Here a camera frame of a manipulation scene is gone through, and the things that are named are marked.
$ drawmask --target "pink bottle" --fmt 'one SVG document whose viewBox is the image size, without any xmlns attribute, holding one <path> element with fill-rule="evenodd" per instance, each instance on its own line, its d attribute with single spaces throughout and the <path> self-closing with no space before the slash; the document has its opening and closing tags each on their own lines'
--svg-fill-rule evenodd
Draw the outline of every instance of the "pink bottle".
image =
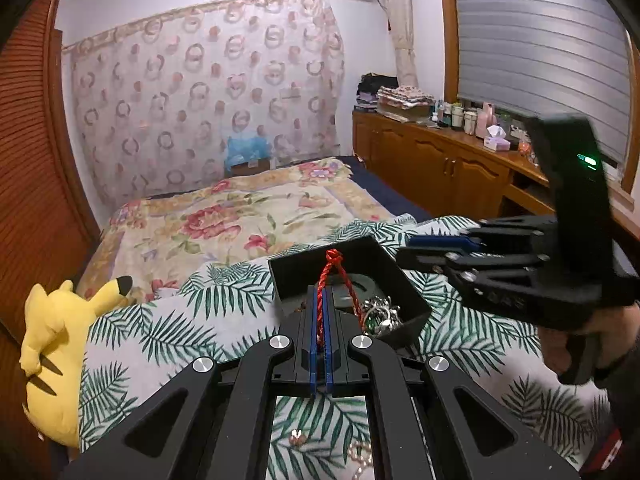
<svg viewBox="0 0 640 480">
<path fill-rule="evenodd" d="M 484 113 L 486 113 L 486 127 L 487 128 L 489 126 L 494 126 L 494 124 L 498 123 L 496 121 L 495 115 L 494 115 L 494 106 L 491 103 L 484 103 L 482 105 L 482 110 L 484 110 Z"/>
<path fill-rule="evenodd" d="M 476 137 L 478 137 L 479 139 L 484 139 L 489 135 L 489 132 L 487 131 L 488 118 L 489 116 L 484 110 L 478 112 L 478 122 L 476 123 Z"/>
</svg>

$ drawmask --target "window blind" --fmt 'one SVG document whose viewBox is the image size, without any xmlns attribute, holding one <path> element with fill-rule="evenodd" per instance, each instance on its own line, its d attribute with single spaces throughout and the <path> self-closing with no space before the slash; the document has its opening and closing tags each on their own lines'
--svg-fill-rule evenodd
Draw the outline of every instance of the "window blind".
<svg viewBox="0 0 640 480">
<path fill-rule="evenodd" d="M 625 160 L 626 31 L 606 0 L 457 0 L 460 98 L 519 114 L 585 114 Z"/>
</svg>

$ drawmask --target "patterned curtain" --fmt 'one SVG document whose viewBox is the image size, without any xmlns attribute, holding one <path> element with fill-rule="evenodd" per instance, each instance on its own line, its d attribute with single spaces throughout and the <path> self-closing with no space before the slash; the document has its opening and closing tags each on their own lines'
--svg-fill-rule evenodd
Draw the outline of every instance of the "patterned curtain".
<svg viewBox="0 0 640 480">
<path fill-rule="evenodd" d="M 255 158 L 339 152 L 344 51 L 325 0 L 211 2 L 70 49 L 84 155 L 113 208 Z"/>
</svg>

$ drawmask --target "pikachu plush toy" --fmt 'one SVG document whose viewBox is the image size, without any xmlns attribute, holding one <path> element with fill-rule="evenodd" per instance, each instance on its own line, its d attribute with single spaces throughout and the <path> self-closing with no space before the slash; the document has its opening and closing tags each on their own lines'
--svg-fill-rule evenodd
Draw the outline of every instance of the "pikachu plush toy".
<svg viewBox="0 0 640 480">
<path fill-rule="evenodd" d="M 67 280 L 47 294 L 34 285 L 24 305 L 26 332 L 20 367 L 27 375 L 24 413 L 41 434 L 78 447 L 78 399 L 84 344 L 102 314 L 127 306 L 130 276 L 105 284 L 89 301 L 73 293 Z"/>
</svg>

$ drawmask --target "wooden wardrobe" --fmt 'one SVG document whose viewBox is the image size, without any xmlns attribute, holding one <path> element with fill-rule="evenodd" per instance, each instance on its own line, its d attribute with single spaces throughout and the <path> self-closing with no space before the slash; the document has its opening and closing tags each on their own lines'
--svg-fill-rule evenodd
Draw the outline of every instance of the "wooden wardrobe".
<svg viewBox="0 0 640 480">
<path fill-rule="evenodd" d="M 66 131 L 59 0 L 33 0 L 0 52 L 0 478 L 47 479 L 47 444 L 22 412 L 24 301 L 82 271 L 99 230 Z"/>
</svg>

